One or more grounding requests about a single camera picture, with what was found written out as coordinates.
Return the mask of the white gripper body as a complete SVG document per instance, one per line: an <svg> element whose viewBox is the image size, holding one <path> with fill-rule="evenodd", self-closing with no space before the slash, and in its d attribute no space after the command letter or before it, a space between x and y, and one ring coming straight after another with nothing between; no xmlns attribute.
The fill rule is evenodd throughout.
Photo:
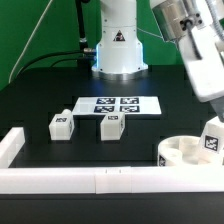
<svg viewBox="0 0 224 224"><path fill-rule="evenodd" d="M196 97L207 102L224 96L224 63L210 26L198 29L185 24L179 50Z"/></svg>

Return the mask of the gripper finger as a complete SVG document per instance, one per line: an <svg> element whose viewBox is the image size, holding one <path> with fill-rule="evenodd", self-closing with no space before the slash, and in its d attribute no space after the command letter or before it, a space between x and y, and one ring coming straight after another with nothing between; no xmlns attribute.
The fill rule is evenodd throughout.
<svg viewBox="0 0 224 224"><path fill-rule="evenodd" d="M224 96L214 99L210 102L212 108L216 112L219 120L224 123Z"/></svg>

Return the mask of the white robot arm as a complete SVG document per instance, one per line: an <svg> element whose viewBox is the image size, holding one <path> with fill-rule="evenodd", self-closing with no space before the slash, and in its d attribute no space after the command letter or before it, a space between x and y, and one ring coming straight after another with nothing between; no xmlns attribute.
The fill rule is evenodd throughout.
<svg viewBox="0 0 224 224"><path fill-rule="evenodd" d="M137 1L100 0L102 37L93 74L127 80L147 69ZM178 48L194 93L224 123L224 0L149 0L162 39Z"/></svg>

